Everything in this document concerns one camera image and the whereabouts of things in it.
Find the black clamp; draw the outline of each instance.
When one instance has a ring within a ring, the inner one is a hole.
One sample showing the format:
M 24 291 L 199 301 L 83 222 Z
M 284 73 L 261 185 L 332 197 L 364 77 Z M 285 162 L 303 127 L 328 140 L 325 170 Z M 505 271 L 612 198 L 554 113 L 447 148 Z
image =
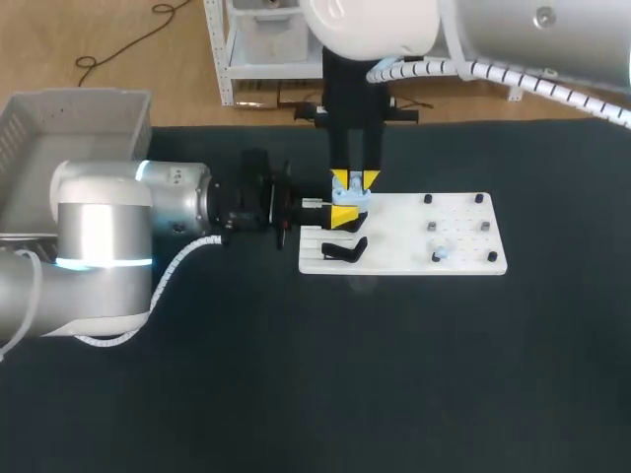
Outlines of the black clamp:
M 363 236 L 357 242 L 354 248 L 344 248 L 333 243 L 322 244 L 322 254 L 324 259 L 333 259 L 337 261 L 345 261 L 347 263 L 356 263 L 368 248 L 368 238 Z

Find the blue part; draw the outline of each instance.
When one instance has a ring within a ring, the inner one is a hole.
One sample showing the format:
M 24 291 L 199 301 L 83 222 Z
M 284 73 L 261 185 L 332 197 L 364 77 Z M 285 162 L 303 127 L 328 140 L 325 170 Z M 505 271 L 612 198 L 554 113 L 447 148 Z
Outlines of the blue part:
M 449 252 L 444 246 L 439 246 L 438 248 L 436 248 L 436 251 L 434 252 L 434 254 L 436 254 L 436 256 L 441 259 L 447 259 L 450 257 Z
M 334 205 L 353 205 L 359 208 L 359 213 L 368 212 L 371 203 L 371 191 L 362 189 L 362 173 L 358 170 L 351 171 L 351 182 L 348 190 L 337 177 L 333 177 L 333 191 L 331 202 Z

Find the white tube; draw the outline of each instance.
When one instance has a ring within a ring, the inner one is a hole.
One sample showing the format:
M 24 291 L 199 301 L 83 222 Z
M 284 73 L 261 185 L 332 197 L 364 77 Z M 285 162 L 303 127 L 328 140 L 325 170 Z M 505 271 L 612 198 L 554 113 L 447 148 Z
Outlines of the white tube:
M 584 113 L 631 129 L 631 111 L 620 106 L 586 96 L 564 86 L 559 86 L 544 79 L 509 69 L 467 62 L 473 77 L 508 87 L 520 89 L 546 99 L 566 104 Z M 458 75 L 456 65 L 451 60 L 419 61 L 396 63 L 381 70 L 371 70 L 366 79 L 372 84 L 389 82 L 413 77 L 440 77 Z
M 162 278 L 160 279 L 160 283 L 158 283 L 158 287 L 156 288 L 156 291 L 154 292 L 153 297 L 151 297 L 149 315 L 151 315 L 151 313 L 154 311 L 154 308 L 156 308 L 156 305 L 158 305 L 158 301 L 160 300 L 162 293 L 167 287 L 167 284 L 169 283 L 171 276 L 173 275 L 173 273 L 175 272 L 179 264 L 184 260 L 184 258 L 188 256 L 190 253 L 192 253 L 193 251 L 195 251 L 196 249 L 201 248 L 202 246 L 210 245 L 210 244 L 221 244 L 221 237 L 220 236 L 211 236 L 211 237 L 206 236 L 204 238 L 197 239 L 193 243 L 188 244 L 182 251 L 180 251 L 177 254 L 177 256 L 173 259 L 173 261 L 167 268 L 167 271 L 165 271 L 165 274 L 163 274 Z M 83 343 L 92 345 L 93 347 L 113 348 L 129 341 L 137 333 L 138 333 L 138 330 L 133 330 L 131 332 L 123 333 L 119 337 L 112 338 L 109 340 L 99 340 L 98 338 L 85 337 L 85 336 L 78 336 L 75 338 L 77 340 L 82 341 Z
M 37 314 L 37 308 L 39 306 L 39 300 L 41 299 L 41 285 L 42 285 L 42 271 L 41 271 L 41 261 L 39 260 L 39 256 L 37 256 L 32 251 L 26 251 L 24 249 L 20 249 L 16 251 L 18 255 L 28 256 L 33 264 L 33 287 L 31 288 L 31 295 L 29 296 L 29 305 L 27 306 L 27 313 L 25 314 L 24 319 L 22 320 L 22 324 L 20 328 L 15 333 L 13 338 L 9 340 L 4 347 L 0 349 L 0 362 L 4 360 L 4 357 L 9 353 L 11 349 L 13 349 L 16 345 L 18 345 L 22 339 L 25 337 L 27 333 L 29 333 L 29 329 L 33 325 L 33 321 L 35 320 L 35 315 Z

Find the gray plastic crate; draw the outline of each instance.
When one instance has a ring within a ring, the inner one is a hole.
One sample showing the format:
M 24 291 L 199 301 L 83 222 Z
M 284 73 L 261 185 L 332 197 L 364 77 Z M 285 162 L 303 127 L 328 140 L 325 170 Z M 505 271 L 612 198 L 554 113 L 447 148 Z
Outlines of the gray plastic crate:
M 0 114 L 0 246 L 50 257 L 52 175 L 64 161 L 144 160 L 151 95 L 117 89 L 14 94 Z

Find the white cable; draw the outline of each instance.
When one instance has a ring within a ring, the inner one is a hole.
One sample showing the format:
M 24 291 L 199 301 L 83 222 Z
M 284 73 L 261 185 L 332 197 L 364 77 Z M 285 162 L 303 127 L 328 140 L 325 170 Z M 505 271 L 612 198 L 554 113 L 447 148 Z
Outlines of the white cable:
M 544 79 L 511 71 L 504 67 L 490 66 L 479 62 L 467 62 L 467 67 L 475 78 L 503 86 L 518 87 L 526 92 L 566 104 L 616 125 L 631 129 L 631 110 L 586 96 Z M 456 65 L 451 60 L 399 62 L 389 68 L 371 70 L 366 79 L 371 84 L 378 84 L 412 77 L 436 76 L 457 76 Z
M 16 251 L 16 254 L 20 256 L 28 256 L 31 260 L 31 264 L 33 265 L 33 287 L 31 288 L 31 295 L 29 296 L 27 313 L 22 320 L 20 328 L 15 333 L 13 338 L 9 340 L 9 343 L 7 343 L 4 347 L 0 349 L 0 362 L 4 361 L 4 357 L 7 355 L 7 353 L 9 353 L 11 349 L 18 345 L 25 337 L 25 335 L 29 332 L 29 329 L 31 329 L 33 321 L 35 320 L 35 316 L 37 315 L 37 308 L 39 307 L 39 301 L 41 299 L 41 285 L 43 276 L 39 256 L 37 256 L 32 251 L 27 251 L 25 249 L 19 249 L 18 251 Z
M 469 71 L 462 51 L 462 43 L 458 34 L 457 8 L 455 0 L 439 0 L 438 8 L 441 12 L 441 22 L 443 23 L 443 32 L 445 33 L 445 41 L 450 57 L 454 62 L 457 74 L 464 81 L 473 80 L 473 74 Z
M 160 283 L 158 283 L 158 287 L 154 292 L 153 297 L 151 297 L 151 304 L 149 306 L 149 315 L 154 311 L 154 308 L 158 304 L 160 300 L 160 296 L 162 295 L 165 287 L 169 283 L 171 276 L 179 266 L 179 264 L 184 260 L 186 256 L 195 251 L 202 246 L 207 246 L 209 244 L 222 244 L 220 236 L 205 236 L 204 238 L 197 239 L 191 244 L 188 244 L 184 247 L 182 251 L 180 251 L 177 256 L 173 259 L 165 274 L 163 274 L 160 279 Z M 98 338 L 86 337 L 86 336 L 77 336 L 75 337 L 77 340 L 82 341 L 83 343 L 87 343 L 88 345 L 92 345 L 93 347 L 98 348 L 112 348 L 122 345 L 123 343 L 129 341 L 134 335 L 138 333 L 138 330 L 133 330 L 131 332 L 123 333 L 119 337 L 112 338 L 109 340 L 99 340 Z

